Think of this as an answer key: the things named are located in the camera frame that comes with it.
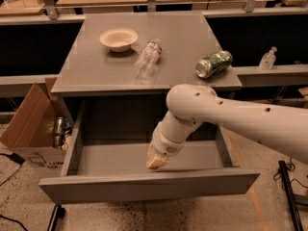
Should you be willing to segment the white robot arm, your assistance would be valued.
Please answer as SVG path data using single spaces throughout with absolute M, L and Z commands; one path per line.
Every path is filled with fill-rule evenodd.
M 308 164 L 307 109 L 224 99 L 210 87 L 181 84 L 167 94 L 167 113 L 154 129 L 146 166 L 166 165 L 205 122 Z

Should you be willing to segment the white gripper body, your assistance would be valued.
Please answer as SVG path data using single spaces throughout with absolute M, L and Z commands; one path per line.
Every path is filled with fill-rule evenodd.
M 185 143 L 170 141 L 162 132 L 161 124 L 158 124 L 152 135 L 152 145 L 154 151 L 158 154 L 174 157 L 184 147 Z

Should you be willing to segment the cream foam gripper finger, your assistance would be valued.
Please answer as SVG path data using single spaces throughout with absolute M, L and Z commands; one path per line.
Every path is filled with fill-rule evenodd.
M 168 155 L 166 150 L 156 145 L 154 142 L 149 144 L 146 156 L 146 167 L 148 169 L 158 169 L 168 163 Z

